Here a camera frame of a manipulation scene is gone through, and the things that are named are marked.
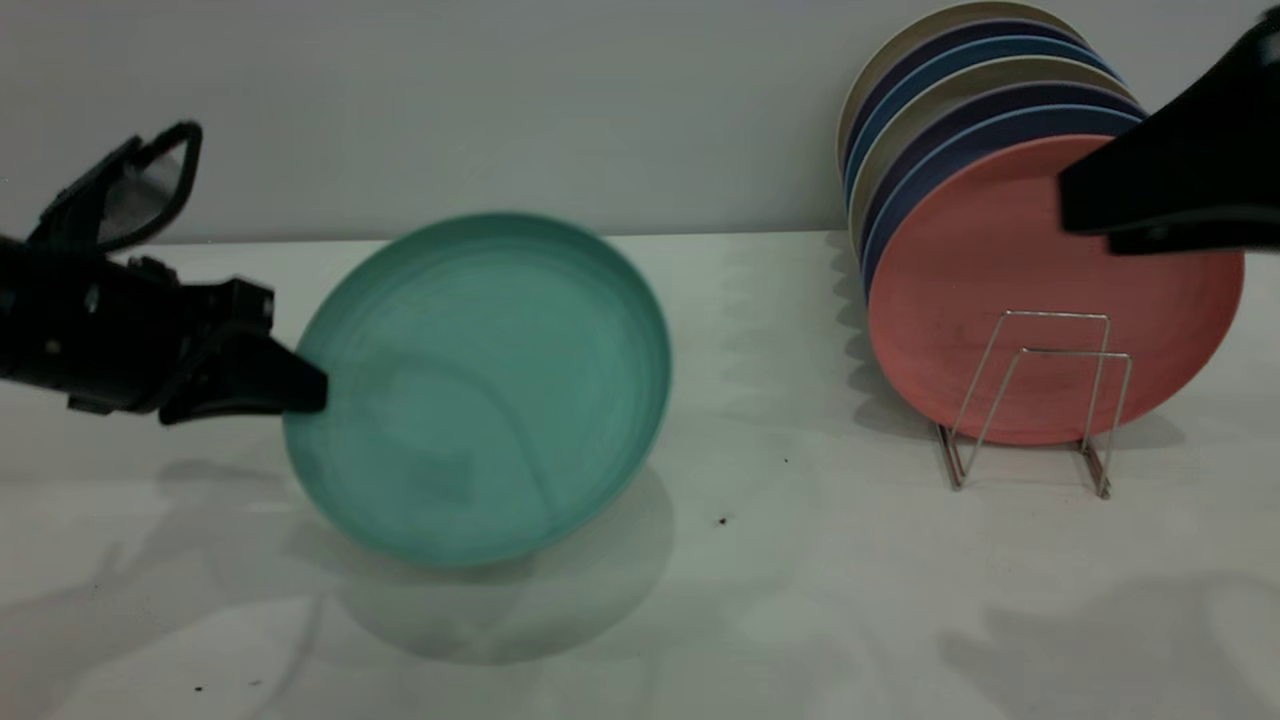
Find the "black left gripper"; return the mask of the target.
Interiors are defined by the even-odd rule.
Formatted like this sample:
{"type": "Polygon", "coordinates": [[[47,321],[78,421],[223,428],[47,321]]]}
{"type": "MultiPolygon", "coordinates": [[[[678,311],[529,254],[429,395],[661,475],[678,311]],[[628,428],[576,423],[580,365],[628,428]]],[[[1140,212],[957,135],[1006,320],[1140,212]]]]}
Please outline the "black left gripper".
{"type": "Polygon", "coordinates": [[[45,372],[70,410],[170,427],[326,407],[328,375],[270,336],[266,286],[183,284],[148,256],[59,258],[45,292],[45,372]]]}

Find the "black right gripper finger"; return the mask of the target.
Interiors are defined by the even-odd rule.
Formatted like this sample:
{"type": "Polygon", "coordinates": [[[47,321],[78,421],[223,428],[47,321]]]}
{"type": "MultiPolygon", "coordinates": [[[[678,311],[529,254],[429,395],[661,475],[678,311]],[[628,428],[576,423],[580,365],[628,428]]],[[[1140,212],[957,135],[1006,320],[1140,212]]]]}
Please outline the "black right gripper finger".
{"type": "Polygon", "coordinates": [[[1069,234],[1276,234],[1277,12],[1189,88],[1059,173],[1069,234]]]}
{"type": "Polygon", "coordinates": [[[1107,236],[1119,256],[1187,252],[1277,252],[1279,224],[1262,222],[1198,222],[1120,231],[1107,236]]]}

